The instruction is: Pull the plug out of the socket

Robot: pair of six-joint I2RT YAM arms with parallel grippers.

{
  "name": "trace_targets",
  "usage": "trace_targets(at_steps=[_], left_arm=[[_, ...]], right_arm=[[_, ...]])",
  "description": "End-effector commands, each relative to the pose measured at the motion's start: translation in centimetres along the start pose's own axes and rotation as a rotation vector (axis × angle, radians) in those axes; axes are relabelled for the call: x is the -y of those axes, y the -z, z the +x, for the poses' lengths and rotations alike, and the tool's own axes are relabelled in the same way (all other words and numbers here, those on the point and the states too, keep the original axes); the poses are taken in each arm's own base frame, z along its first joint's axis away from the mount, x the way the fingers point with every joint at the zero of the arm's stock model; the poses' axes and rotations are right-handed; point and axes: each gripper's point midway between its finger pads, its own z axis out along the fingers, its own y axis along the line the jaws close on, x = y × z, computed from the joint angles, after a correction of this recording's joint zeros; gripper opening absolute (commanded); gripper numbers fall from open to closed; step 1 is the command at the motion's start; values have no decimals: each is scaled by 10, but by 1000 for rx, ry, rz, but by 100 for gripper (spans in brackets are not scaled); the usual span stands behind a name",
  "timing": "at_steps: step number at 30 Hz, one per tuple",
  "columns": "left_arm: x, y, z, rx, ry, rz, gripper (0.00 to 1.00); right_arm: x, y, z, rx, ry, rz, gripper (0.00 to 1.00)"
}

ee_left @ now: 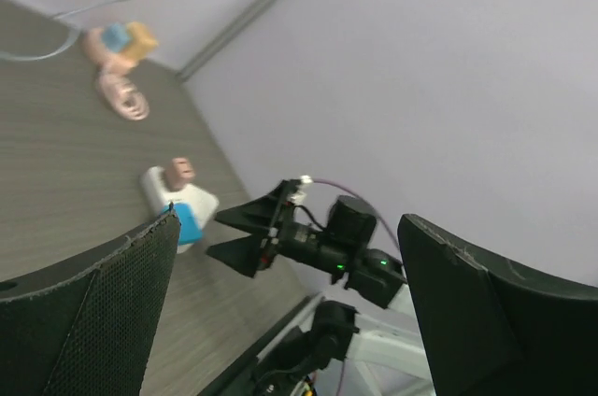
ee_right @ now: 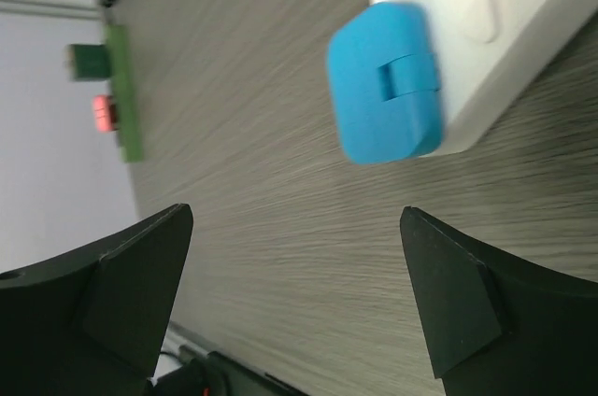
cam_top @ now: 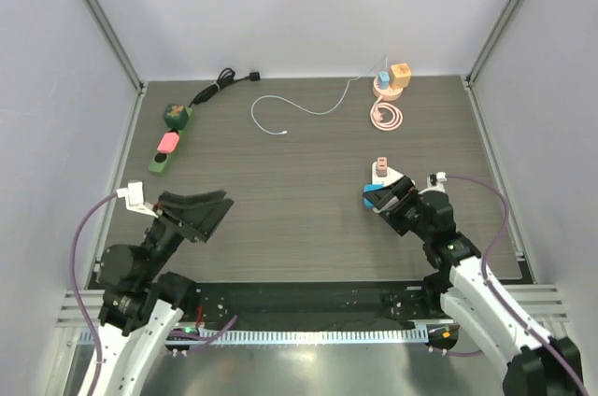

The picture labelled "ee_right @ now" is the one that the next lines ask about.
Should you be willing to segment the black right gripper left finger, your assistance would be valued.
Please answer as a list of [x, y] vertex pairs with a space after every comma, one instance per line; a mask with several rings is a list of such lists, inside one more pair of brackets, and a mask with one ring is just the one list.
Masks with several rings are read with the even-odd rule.
[[191, 243], [176, 204], [1, 275], [4, 395], [141, 395], [160, 356]]

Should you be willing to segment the white triangular power strip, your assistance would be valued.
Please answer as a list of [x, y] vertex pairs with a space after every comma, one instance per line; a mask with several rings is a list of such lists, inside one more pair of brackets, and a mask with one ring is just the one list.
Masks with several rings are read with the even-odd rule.
[[441, 155], [474, 146], [597, 10], [597, 0], [370, 1], [426, 11], [441, 76]]

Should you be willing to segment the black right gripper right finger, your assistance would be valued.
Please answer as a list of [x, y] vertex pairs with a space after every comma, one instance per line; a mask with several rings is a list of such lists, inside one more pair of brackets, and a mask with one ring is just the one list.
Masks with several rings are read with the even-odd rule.
[[408, 206], [400, 233], [434, 377], [447, 395], [594, 395], [597, 285]]

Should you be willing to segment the blue plug adapter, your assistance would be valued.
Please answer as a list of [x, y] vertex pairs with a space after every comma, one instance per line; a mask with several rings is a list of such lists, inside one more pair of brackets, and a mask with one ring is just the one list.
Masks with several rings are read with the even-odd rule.
[[396, 162], [440, 147], [440, 76], [422, 7], [370, 6], [333, 35], [326, 69], [340, 146], [350, 161]]

